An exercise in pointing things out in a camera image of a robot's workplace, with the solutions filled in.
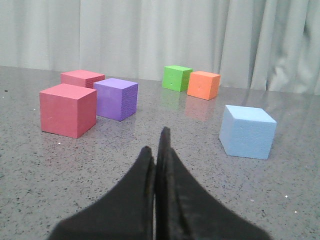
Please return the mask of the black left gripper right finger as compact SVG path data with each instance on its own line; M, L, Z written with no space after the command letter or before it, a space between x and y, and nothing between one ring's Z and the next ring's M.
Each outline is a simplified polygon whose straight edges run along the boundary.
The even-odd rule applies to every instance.
M212 197L171 147L170 129L159 140L156 177L156 239L269 240L263 229Z

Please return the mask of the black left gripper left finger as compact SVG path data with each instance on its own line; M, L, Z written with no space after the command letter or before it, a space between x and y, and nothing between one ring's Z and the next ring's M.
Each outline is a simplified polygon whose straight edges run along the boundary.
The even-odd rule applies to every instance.
M58 223L50 240L151 240L156 166L141 149L130 170L101 199Z

